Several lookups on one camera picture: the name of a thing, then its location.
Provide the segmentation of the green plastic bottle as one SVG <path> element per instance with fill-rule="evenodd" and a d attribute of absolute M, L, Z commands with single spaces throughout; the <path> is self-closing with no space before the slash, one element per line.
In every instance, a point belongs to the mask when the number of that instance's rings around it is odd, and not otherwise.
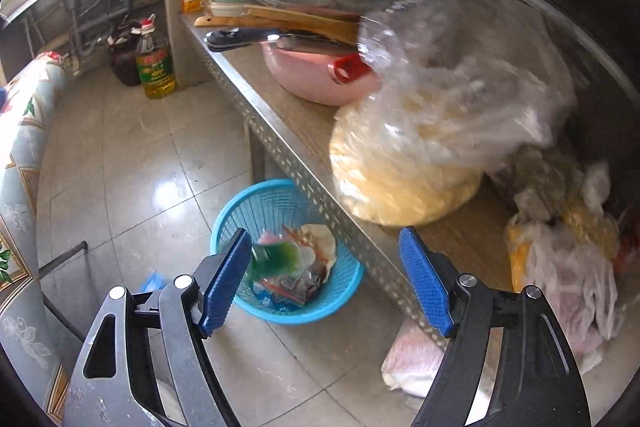
<path fill-rule="evenodd" d="M 252 245 L 246 277 L 254 282 L 293 273 L 299 262 L 299 247 L 289 241 L 281 244 Z"/>

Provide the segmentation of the pink snack wrapper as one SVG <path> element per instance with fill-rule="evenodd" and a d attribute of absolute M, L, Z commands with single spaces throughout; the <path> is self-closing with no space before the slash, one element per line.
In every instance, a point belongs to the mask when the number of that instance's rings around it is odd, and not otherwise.
<path fill-rule="evenodd" d="M 282 235 L 274 234 L 267 230 L 262 231 L 260 233 L 259 239 L 257 239 L 257 244 L 260 246 L 270 246 L 281 244 L 285 241 L 285 238 Z"/>

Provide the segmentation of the yellow paper bag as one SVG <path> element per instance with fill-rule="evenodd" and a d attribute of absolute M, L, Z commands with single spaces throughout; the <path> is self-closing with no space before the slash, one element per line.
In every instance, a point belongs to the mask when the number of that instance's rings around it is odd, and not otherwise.
<path fill-rule="evenodd" d="M 323 265 L 321 280 L 322 283 L 326 283 L 337 262 L 336 239 L 331 230 L 326 225 L 307 223 L 299 228 L 297 236 L 305 246 L 309 246 L 316 253 L 318 261 Z"/>

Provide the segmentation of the clear bag red print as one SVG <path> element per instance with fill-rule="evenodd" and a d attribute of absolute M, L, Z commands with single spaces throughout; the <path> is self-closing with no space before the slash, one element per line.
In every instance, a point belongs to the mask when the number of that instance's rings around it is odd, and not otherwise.
<path fill-rule="evenodd" d="M 250 283 L 256 298 L 266 307 L 277 310 L 297 310 L 316 299 L 322 277 L 312 270 L 277 275 Z"/>

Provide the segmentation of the blue plastic waste basket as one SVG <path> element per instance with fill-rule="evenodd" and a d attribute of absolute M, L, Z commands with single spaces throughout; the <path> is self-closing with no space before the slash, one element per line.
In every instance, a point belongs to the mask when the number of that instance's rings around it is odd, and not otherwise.
<path fill-rule="evenodd" d="M 210 250 L 219 253 L 239 229 L 250 234 L 250 262 L 234 302 L 254 317 L 317 322 L 355 295 L 363 265 L 293 182 L 260 182 L 233 196 L 215 220 Z"/>

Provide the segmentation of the pink white sack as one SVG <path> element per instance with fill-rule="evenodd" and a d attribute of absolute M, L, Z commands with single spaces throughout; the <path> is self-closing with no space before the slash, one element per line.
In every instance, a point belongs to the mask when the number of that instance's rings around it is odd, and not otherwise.
<path fill-rule="evenodd" d="M 416 323 L 405 319 L 381 366 L 381 374 L 390 390 L 400 390 L 425 398 L 442 364 L 444 351 Z"/>

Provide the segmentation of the white plastic bag bundle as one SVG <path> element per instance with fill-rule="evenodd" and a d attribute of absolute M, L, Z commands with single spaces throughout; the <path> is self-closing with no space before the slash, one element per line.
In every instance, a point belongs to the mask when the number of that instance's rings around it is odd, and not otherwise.
<path fill-rule="evenodd" d="M 562 222 L 516 215 L 504 231 L 514 291 L 530 285 L 542 290 L 582 374 L 603 361 L 625 321 L 613 262 L 605 254 L 608 247 L 620 248 L 617 227 L 605 219 L 597 230 L 603 239 L 582 242 Z"/>

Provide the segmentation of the bag of yellow noodles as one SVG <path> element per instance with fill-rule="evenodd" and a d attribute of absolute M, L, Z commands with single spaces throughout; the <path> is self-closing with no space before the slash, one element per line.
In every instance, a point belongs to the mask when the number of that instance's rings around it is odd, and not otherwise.
<path fill-rule="evenodd" d="M 521 0 L 378 0 L 358 50 L 380 89 L 340 108 L 334 187 L 355 217 L 427 225 L 524 145 L 554 142 L 575 103 L 544 14 Z"/>

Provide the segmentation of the fruit pattern tablecloth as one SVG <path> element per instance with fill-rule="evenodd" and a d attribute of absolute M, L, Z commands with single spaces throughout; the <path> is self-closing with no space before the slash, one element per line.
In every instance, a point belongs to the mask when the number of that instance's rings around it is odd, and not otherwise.
<path fill-rule="evenodd" d="M 33 417 L 59 426 L 68 376 L 49 329 L 39 282 L 37 202 L 55 106 L 68 83 L 62 56 L 39 54 L 6 86 L 1 109 L 1 382 L 18 404 L 3 426 Z"/>

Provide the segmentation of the pink plastic basin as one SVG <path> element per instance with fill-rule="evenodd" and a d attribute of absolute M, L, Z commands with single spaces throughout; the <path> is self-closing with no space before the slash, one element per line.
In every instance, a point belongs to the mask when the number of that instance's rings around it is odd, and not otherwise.
<path fill-rule="evenodd" d="M 329 65 L 337 56 L 285 51 L 262 43 L 262 56 L 272 77 L 288 93 L 308 102 L 340 107 L 378 91 L 381 83 L 368 72 L 350 83 L 338 83 Z"/>

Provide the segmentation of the cooking oil bottle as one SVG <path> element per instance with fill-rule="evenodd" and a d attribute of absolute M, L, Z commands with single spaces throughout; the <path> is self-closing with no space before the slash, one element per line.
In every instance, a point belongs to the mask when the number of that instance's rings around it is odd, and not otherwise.
<path fill-rule="evenodd" d="M 143 91 L 150 100 L 159 100 L 177 89 L 169 41 L 156 28 L 156 15 L 142 20 L 132 32 L 138 36 L 136 66 Z"/>

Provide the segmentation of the dark soy sauce jug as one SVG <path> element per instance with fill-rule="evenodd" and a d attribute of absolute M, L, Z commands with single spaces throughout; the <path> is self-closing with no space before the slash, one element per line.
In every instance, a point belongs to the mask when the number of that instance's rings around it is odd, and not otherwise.
<path fill-rule="evenodd" d="M 112 72 L 128 87 L 139 86 L 141 83 L 136 63 L 139 36 L 134 33 L 134 29 L 140 28 L 138 20 L 130 20 L 122 23 L 107 37 Z"/>

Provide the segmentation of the wooden spatula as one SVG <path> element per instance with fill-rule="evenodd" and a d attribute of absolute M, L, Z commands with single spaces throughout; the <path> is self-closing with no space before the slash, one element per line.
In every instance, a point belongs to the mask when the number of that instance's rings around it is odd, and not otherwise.
<path fill-rule="evenodd" d="M 205 28 L 278 28 L 283 30 L 301 30 L 330 39 L 334 42 L 356 46 L 359 34 L 360 17 L 349 20 L 270 8 L 254 4 L 244 4 L 241 15 L 201 15 L 193 25 Z"/>

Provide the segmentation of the stack of white bowls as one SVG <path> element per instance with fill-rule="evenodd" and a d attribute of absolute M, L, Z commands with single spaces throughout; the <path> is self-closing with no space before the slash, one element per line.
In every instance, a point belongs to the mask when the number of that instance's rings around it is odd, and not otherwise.
<path fill-rule="evenodd" d="M 243 13 L 242 6 L 255 4 L 253 0 L 207 0 L 205 11 L 213 16 L 235 16 Z"/>

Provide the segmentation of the black handled knife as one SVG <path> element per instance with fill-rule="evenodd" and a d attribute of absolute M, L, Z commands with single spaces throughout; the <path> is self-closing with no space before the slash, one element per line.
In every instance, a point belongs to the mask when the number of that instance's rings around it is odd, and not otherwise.
<path fill-rule="evenodd" d="M 252 44 L 269 44 L 276 49 L 292 52 L 341 55 L 349 54 L 353 46 L 305 31 L 285 31 L 277 28 L 235 27 L 209 31 L 205 38 L 208 48 L 224 52 Z"/>

